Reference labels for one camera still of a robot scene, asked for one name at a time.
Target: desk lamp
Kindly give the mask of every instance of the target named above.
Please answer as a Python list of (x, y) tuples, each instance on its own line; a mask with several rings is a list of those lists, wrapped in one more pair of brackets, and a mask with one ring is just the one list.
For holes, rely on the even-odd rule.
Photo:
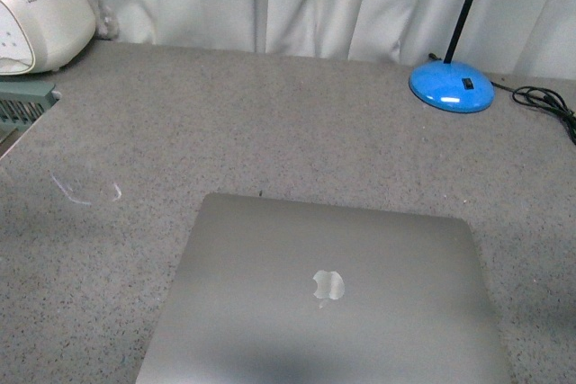
[(479, 70), (452, 57), (473, 0), (465, 0), (444, 60), (435, 59), (412, 71), (409, 86), (425, 103), (448, 112), (480, 112), (494, 99), (491, 81)]

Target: white curtain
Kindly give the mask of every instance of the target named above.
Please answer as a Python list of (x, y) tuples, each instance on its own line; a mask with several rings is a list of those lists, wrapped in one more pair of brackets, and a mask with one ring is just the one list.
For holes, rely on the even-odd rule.
[[(101, 0), (119, 40), (418, 65), (444, 56), (464, 0)], [(454, 59), (576, 79), (576, 0), (475, 0)]]

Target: apple logo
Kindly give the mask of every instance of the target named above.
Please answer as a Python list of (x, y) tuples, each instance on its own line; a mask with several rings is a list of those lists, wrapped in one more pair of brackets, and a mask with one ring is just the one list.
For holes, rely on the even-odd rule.
[(324, 308), (329, 301), (338, 300), (344, 295), (344, 281), (338, 272), (319, 270), (313, 279), (318, 284), (314, 295), (317, 299), (322, 300), (320, 308)]

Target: laptop lid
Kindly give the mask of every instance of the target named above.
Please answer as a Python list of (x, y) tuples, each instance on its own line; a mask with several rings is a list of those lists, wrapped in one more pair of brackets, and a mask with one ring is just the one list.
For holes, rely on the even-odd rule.
[(510, 383), (458, 219), (208, 195), (137, 384)]

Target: blue lamp base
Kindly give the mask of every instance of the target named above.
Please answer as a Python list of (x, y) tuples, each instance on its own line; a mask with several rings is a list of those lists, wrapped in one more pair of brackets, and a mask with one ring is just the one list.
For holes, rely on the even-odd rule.
[(435, 60), (417, 67), (409, 85), (422, 101), (447, 112), (481, 112), (494, 100), (490, 80), (460, 62)]

